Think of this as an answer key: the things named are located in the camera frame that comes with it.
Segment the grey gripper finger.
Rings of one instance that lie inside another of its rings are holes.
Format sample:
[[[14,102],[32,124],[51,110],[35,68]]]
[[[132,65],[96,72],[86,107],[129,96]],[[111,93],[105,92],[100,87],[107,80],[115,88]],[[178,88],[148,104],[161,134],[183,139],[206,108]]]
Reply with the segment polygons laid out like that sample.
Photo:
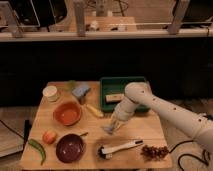
[[[118,130],[122,126],[121,122],[113,122],[107,126],[103,126],[102,129],[108,133],[108,134],[113,134],[116,130]]]

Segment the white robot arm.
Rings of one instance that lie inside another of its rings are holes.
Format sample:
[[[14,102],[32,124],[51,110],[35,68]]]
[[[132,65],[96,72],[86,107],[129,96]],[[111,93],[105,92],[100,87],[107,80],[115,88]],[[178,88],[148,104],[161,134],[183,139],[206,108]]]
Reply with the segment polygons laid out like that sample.
[[[155,96],[144,82],[126,85],[124,98],[114,108],[111,121],[104,129],[113,133],[134,115],[139,105],[147,106],[213,154],[213,120],[206,114],[194,113]]]

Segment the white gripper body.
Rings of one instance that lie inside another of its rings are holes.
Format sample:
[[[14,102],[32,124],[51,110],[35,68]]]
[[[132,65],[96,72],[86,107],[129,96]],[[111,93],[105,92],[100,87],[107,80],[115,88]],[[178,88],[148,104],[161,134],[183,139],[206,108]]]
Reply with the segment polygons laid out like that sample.
[[[137,104],[128,99],[118,103],[112,114],[112,122],[127,122],[135,113]]]

